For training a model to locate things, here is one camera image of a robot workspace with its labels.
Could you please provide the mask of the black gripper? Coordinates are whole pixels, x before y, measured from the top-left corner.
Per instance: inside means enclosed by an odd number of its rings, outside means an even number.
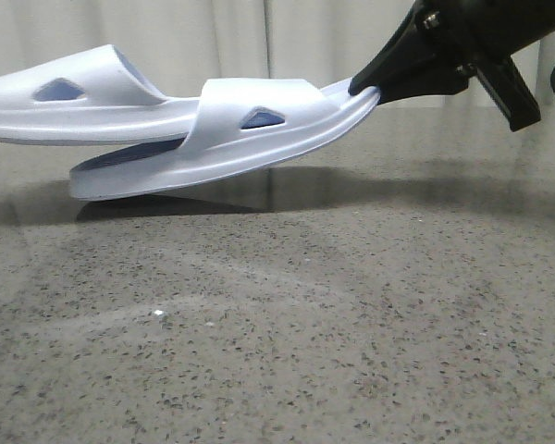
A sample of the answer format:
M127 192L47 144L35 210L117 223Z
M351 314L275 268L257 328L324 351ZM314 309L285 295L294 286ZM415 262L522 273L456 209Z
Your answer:
M416 1L374 59L351 80L387 104L454 95L478 78L513 131L540 120L512 55L555 31L555 0Z

